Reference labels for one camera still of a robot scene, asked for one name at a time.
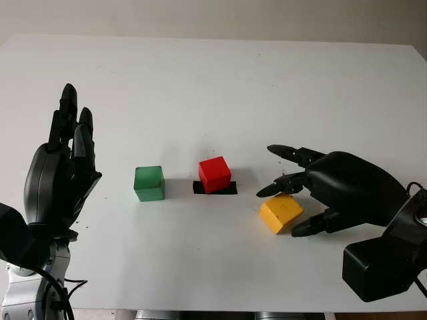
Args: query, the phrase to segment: robotic hand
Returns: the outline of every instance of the robotic hand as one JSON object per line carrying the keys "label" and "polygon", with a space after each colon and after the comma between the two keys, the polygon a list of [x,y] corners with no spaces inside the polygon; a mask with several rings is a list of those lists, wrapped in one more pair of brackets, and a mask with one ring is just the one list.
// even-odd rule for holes
{"label": "robotic hand", "polygon": [[298,193],[304,187],[329,208],[296,225],[293,237],[333,233],[363,223],[387,227],[383,236],[346,247],[342,277],[363,301],[404,292],[427,268],[427,191],[411,197],[389,173],[355,155],[327,155],[306,148],[270,145],[268,150],[305,171],[283,175],[260,192]]}
{"label": "robotic hand", "polygon": [[9,274],[4,319],[62,319],[61,310],[74,319],[71,293],[66,294],[63,283],[68,244],[77,240],[77,232],[69,228],[101,178],[92,133],[91,111],[83,108],[77,122],[77,93],[67,84],[53,114],[49,142],[36,150],[25,181],[28,225],[20,213],[0,203],[0,259],[8,262]]}

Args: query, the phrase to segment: wooden block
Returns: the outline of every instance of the wooden block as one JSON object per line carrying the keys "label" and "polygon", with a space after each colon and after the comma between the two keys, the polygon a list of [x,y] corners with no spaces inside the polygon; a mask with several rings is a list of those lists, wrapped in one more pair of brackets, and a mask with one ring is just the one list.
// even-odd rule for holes
{"label": "wooden block", "polygon": [[232,172],[223,157],[199,162],[199,178],[206,193],[225,189],[230,185]]}
{"label": "wooden block", "polygon": [[260,217],[275,234],[278,234],[303,212],[304,208],[292,196],[282,193],[262,204]]}
{"label": "wooden block", "polygon": [[165,179],[161,167],[136,168],[133,189],[141,202],[164,200]]}

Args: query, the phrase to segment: cable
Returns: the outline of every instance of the cable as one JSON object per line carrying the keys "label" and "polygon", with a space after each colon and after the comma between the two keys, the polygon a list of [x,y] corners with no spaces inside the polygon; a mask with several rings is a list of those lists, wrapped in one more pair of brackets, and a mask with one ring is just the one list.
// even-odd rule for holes
{"label": "cable", "polygon": [[81,282],[85,282],[85,281],[87,282],[87,280],[70,280],[67,278],[65,278],[64,281],[65,282],[72,282],[72,283],[81,283]]}
{"label": "cable", "polygon": [[73,309],[71,308],[71,305],[69,304],[68,296],[65,294],[63,288],[60,286],[58,281],[55,280],[48,272],[44,271],[42,268],[34,267],[29,268],[33,270],[34,272],[37,272],[49,282],[49,284],[56,290],[59,297],[61,298],[62,304],[64,306],[64,313],[68,315],[68,320],[74,320],[74,314]]}
{"label": "cable", "polygon": [[410,196],[411,187],[412,187],[413,185],[416,185],[416,186],[417,186],[417,187],[419,187],[420,189],[423,189],[423,187],[422,187],[421,183],[418,183],[418,182],[415,182],[415,181],[413,181],[413,182],[409,182],[408,186],[406,187],[406,194],[407,194],[408,196]]}
{"label": "cable", "polygon": [[78,288],[80,288],[82,285],[85,285],[87,283],[87,280],[83,280],[81,283],[79,283],[78,285],[76,285],[73,290],[71,290],[68,294],[68,299],[71,297],[71,295],[73,294],[74,291],[76,291]]}
{"label": "cable", "polygon": [[425,286],[422,285],[419,278],[415,278],[414,282],[415,282],[416,286],[419,288],[419,290],[421,291],[421,293],[427,298],[427,289],[425,288]]}

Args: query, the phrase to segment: robot finger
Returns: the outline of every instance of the robot finger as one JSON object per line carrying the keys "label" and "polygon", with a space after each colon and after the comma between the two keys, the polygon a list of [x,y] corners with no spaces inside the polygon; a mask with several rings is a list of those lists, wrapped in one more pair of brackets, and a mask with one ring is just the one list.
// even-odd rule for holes
{"label": "robot finger", "polygon": [[307,237],[308,235],[317,235],[322,231],[333,233],[361,224],[363,224],[363,221],[342,215],[332,209],[326,209],[323,213],[314,215],[296,225],[292,229],[292,237]]}
{"label": "robot finger", "polygon": [[307,182],[306,173],[292,173],[291,175],[282,175],[278,177],[271,185],[258,191],[258,197],[270,197],[280,192],[293,194],[300,192]]}
{"label": "robot finger", "polygon": [[314,150],[293,147],[287,145],[269,145],[268,151],[278,155],[279,157],[297,163],[300,167],[307,167],[310,163],[324,156],[323,153]]}
{"label": "robot finger", "polygon": [[92,138],[92,135],[93,135],[92,112],[86,107],[84,107],[83,110],[81,110],[79,124],[85,125],[88,128]]}
{"label": "robot finger", "polygon": [[77,119],[77,91],[70,83],[65,85],[59,104],[59,112],[63,117],[70,115]]}
{"label": "robot finger", "polygon": [[95,169],[93,141],[86,125],[78,125],[74,131],[72,159],[79,172],[88,172]]}

